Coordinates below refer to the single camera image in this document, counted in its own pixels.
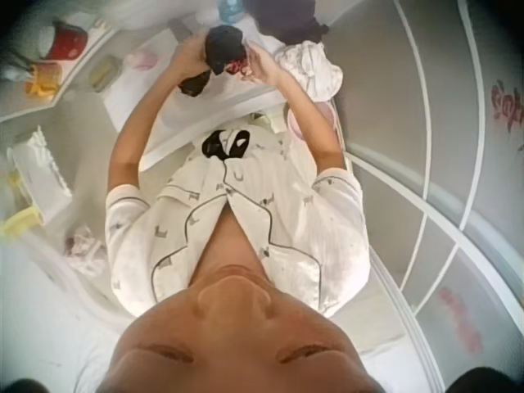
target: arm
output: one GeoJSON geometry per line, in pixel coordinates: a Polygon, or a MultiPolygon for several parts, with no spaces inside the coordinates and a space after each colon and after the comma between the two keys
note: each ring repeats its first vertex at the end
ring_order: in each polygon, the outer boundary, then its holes
{"type": "Polygon", "coordinates": [[[111,153],[108,192],[122,184],[138,187],[138,165],[164,101],[183,80],[209,69],[204,60],[205,40],[206,35],[201,34],[181,46],[125,122],[111,153]]]}
{"type": "Polygon", "coordinates": [[[286,98],[317,165],[318,174],[330,168],[345,169],[337,133],[304,89],[261,47],[249,43],[247,52],[253,75],[275,86],[286,98]]]}

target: glass panel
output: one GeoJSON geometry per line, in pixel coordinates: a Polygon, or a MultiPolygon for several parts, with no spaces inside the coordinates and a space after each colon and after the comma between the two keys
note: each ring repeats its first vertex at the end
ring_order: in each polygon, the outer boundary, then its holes
{"type": "Polygon", "coordinates": [[[431,109],[428,200],[456,224],[471,188],[478,141],[477,84],[456,0],[402,0],[431,109]]]}
{"type": "Polygon", "coordinates": [[[393,2],[368,0],[324,38],[344,71],[337,109],[349,151],[422,194],[426,121],[413,52],[393,2]]]}
{"type": "Polygon", "coordinates": [[[521,376],[522,334],[490,284],[461,251],[417,320],[446,386],[480,366],[521,376]]]}
{"type": "Polygon", "coordinates": [[[418,307],[427,294],[454,244],[454,241],[433,221],[429,219],[426,222],[417,259],[404,288],[404,296],[412,309],[418,307]]]}
{"type": "Polygon", "coordinates": [[[517,108],[524,105],[523,58],[485,10],[472,4],[470,16],[484,80],[486,148],[465,233],[522,296],[524,123],[517,108]]]}
{"type": "Polygon", "coordinates": [[[364,190],[369,242],[400,285],[420,229],[422,212],[397,191],[355,165],[364,190]]]}

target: white towel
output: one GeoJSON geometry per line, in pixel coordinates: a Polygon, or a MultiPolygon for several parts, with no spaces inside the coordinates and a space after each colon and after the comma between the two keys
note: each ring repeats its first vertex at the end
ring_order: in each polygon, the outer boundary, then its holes
{"type": "Polygon", "coordinates": [[[322,43],[304,41],[285,47],[275,59],[295,77],[314,102],[331,100],[341,88],[342,70],[326,58],[322,43]]]}

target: hand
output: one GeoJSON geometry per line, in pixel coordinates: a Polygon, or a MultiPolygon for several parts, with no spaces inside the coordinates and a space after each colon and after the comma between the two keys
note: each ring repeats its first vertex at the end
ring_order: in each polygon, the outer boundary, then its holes
{"type": "Polygon", "coordinates": [[[248,71],[245,79],[258,79],[265,84],[277,86],[286,72],[265,49],[253,42],[246,42],[248,71]]]}
{"type": "Polygon", "coordinates": [[[210,67],[206,64],[206,37],[207,31],[188,38],[179,45],[167,72],[188,79],[209,70],[210,67]]]}

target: bottle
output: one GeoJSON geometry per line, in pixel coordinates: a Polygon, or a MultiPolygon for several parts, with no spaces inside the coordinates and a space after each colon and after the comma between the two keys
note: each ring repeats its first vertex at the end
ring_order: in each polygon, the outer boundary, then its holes
{"type": "Polygon", "coordinates": [[[242,7],[242,0],[220,0],[219,14],[223,23],[232,25],[242,19],[246,13],[242,7]]]}

